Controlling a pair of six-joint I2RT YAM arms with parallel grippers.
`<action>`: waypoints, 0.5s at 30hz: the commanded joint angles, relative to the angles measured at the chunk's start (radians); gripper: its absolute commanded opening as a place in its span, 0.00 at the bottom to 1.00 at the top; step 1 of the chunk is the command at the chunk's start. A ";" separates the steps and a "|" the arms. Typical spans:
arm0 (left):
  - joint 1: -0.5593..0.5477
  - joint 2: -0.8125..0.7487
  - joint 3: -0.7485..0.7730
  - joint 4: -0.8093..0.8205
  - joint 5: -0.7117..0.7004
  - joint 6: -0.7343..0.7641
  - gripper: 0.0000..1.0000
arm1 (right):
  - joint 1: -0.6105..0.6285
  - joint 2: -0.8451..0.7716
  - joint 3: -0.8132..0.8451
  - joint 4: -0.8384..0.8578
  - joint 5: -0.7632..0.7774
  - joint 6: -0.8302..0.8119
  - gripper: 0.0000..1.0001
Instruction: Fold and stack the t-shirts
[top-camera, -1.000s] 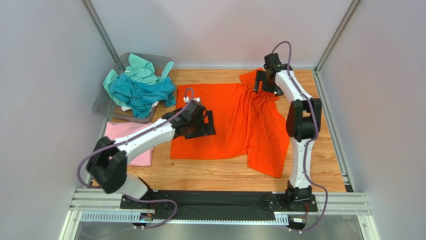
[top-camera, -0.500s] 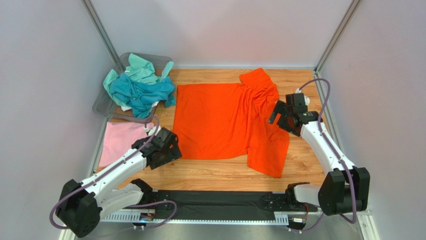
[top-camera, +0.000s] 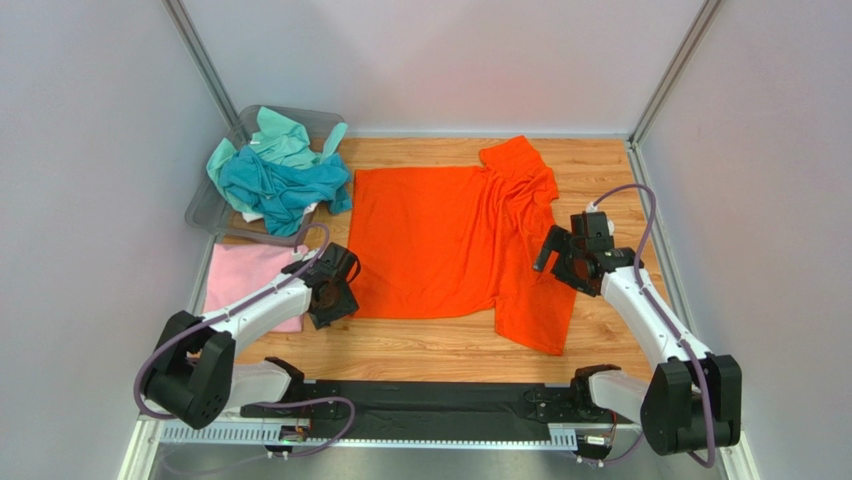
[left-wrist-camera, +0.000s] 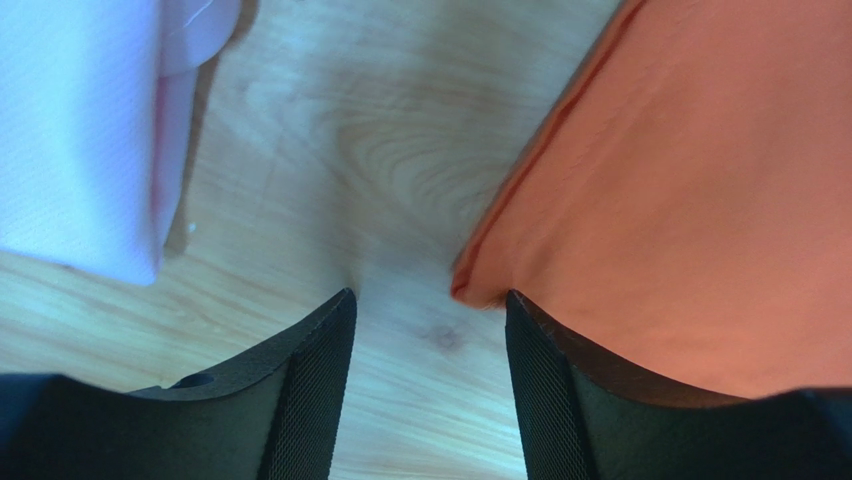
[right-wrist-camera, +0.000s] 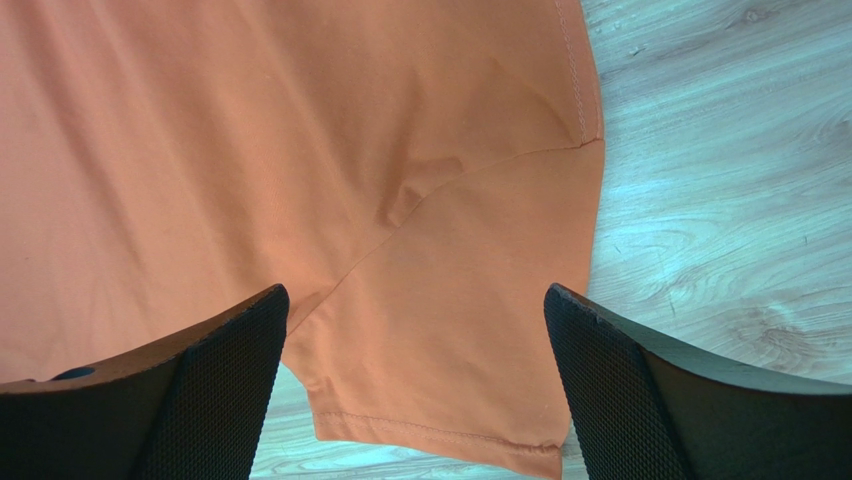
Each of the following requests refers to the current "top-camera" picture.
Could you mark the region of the orange t shirt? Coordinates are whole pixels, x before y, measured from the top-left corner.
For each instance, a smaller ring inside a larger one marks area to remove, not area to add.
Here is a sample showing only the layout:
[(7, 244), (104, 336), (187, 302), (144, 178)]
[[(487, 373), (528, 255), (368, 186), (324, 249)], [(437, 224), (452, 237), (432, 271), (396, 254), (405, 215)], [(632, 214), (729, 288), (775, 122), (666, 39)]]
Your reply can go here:
[(523, 136), (476, 166), (359, 170), (348, 247), (362, 318), (437, 319), (493, 310), (495, 331), (563, 352), (575, 292), (534, 262), (554, 223), (553, 171)]

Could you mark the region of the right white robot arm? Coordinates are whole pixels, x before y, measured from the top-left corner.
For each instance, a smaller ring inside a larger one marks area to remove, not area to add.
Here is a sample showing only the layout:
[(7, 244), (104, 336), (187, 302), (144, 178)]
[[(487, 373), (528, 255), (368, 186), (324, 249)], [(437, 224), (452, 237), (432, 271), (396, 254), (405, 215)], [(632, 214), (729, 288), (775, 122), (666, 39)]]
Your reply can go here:
[(638, 423), (658, 455), (715, 454), (741, 439), (742, 370), (716, 355), (677, 318), (656, 290), (640, 254), (615, 244), (603, 212), (583, 212), (569, 228), (553, 225), (533, 268), (620, 315), (653, 369), (650, 381), (615, 365), (576, 371), (571, 381), (585, 408)]

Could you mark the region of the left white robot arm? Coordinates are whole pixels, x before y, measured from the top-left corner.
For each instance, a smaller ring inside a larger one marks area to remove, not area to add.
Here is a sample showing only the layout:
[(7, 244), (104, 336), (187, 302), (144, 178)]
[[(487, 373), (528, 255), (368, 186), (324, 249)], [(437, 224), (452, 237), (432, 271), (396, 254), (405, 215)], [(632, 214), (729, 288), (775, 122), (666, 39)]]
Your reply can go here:
[(201, 316), (175, 313), (134, 380), (138, 407), (193, 429), (246, 406), (294, 408), (300, 398), (291, 389), (303, 381), (301, 371), (277, 357), (248, 365), (235, 359), (289, 318), (307, 316), (322, 329), (354, 315), (351, 282), (360, 270), (355, 253), (329, 243), (230, 305)]

